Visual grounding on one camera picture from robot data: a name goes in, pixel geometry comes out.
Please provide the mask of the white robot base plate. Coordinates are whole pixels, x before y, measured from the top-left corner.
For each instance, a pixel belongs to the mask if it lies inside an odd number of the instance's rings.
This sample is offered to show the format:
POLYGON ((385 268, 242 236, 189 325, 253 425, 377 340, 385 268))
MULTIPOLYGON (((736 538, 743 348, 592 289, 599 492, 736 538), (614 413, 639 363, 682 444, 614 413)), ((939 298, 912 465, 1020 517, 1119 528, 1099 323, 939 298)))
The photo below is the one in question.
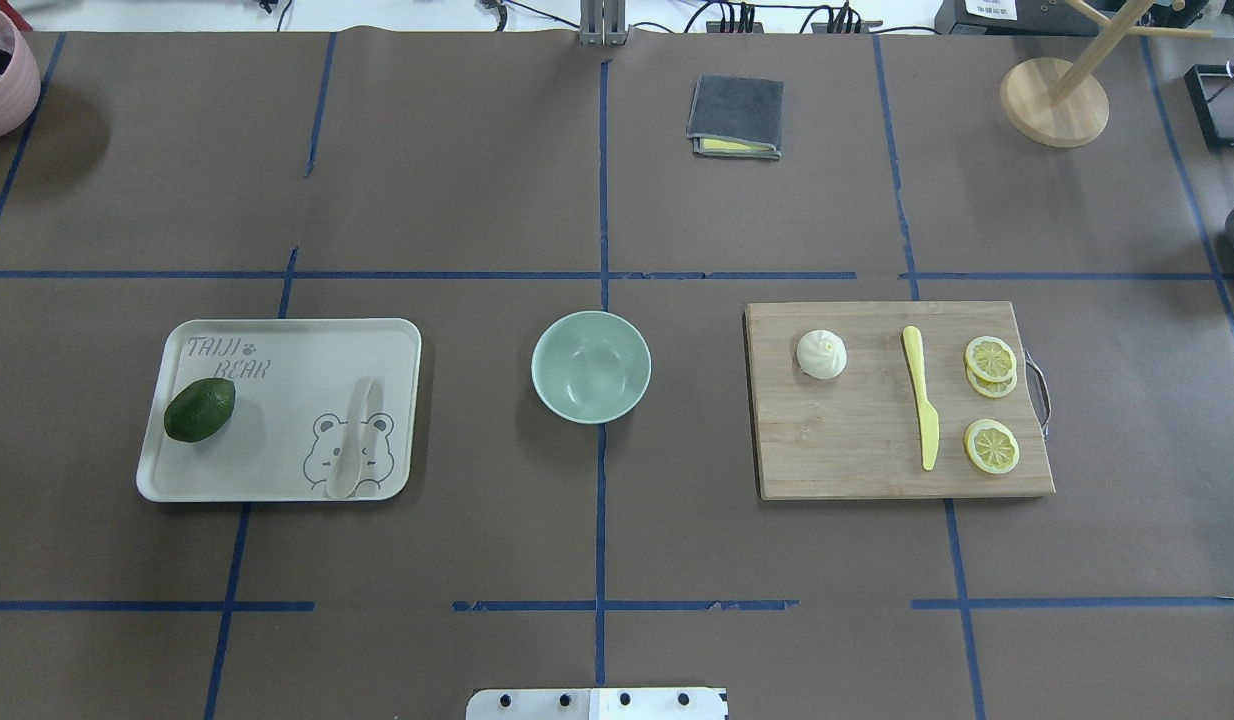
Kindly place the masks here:
POLYGON ((726 689, 616 687, 484 689, 466 719, 728 719, 726 689))

